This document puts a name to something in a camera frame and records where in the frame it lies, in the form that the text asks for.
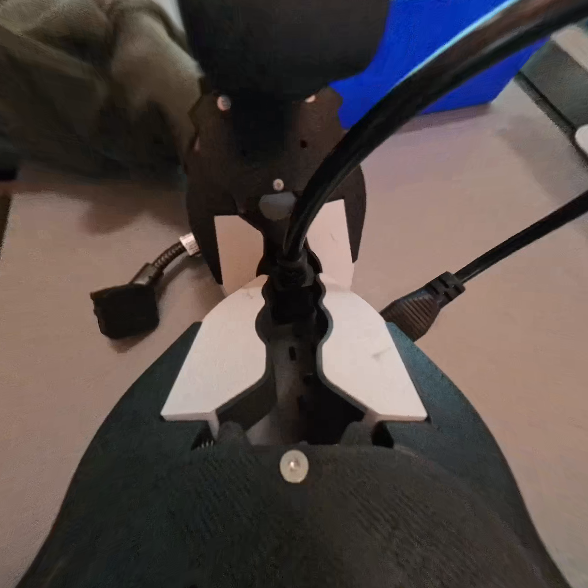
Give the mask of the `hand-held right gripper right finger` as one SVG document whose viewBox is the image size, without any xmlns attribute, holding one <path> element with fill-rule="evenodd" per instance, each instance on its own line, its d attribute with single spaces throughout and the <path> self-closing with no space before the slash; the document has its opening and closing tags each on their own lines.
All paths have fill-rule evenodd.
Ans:
<svg viewBox="0 0 588 588">
<path fill-rule="evenodd" d="M 332 277 L 321 273 L 318 280 L 327 319 L 317 349 L 320 378 L 367 423 L 424 422 L 428 412 L 386 321 Z"/>
</svg>

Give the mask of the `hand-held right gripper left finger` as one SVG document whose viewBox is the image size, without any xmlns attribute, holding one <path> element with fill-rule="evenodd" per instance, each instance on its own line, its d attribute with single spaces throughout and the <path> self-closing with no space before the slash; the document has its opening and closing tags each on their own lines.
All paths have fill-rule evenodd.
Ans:
<svg viewBox="0 0 588 588">
<path fill-rule="evenodd" d="M 266 300 L 261 275 L 217 304 L 202 320 L 160 415 L 166 422 L 206 422 L 245 430 L 276 405 L 275 373 L 258 316 Z"/>
</svg>

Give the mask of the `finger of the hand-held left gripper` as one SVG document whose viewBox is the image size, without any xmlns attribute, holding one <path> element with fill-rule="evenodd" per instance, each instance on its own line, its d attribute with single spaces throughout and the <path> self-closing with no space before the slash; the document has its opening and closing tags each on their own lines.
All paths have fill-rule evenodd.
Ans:
<svg viewBox="0 0 588 588">
<path fill-rule="evenodd" d="M 240 216 L 216 216 L 214 222 L 223 293 L 233 295 L 242 290 L 261 295 L 268 279 L 273 243 Z"/>
<path fill-rule="evenodd" d="M 313 220 L 306 240 L 318 259 L 320 274 L 343 290 L 351 290 L 354 263 L 344 200 L 324 204 Z"/>
</svg>

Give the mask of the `person's left forearm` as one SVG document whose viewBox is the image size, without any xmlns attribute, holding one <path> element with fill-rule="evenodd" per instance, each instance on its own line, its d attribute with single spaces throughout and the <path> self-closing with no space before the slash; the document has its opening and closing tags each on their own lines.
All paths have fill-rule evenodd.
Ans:
<svg viewBox="0 0 588 588">
<path fill-rule="evenodd" d="M 177 183 L 201 78 L 156 1 L 1 1 L 1 177 Z"/>
</svg>

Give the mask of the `blue plastic bin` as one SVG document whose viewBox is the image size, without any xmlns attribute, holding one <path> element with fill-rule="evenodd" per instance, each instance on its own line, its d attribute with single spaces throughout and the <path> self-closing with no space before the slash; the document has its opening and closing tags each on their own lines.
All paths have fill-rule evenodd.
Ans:
<svg viewBox="0 0 588 588">
<path fill-rule="evenodd" d="M 501 4 L 503 1 L 391 1 L 385 33 L 369 66 L 332 84 L 343 100 L 339 109 L 342 127 L 353 126 L 395 83 Z M 543 38 L 471 78 L 423 114 L 489 104 L 547 41 L 548 37 Z"/>
</svg>

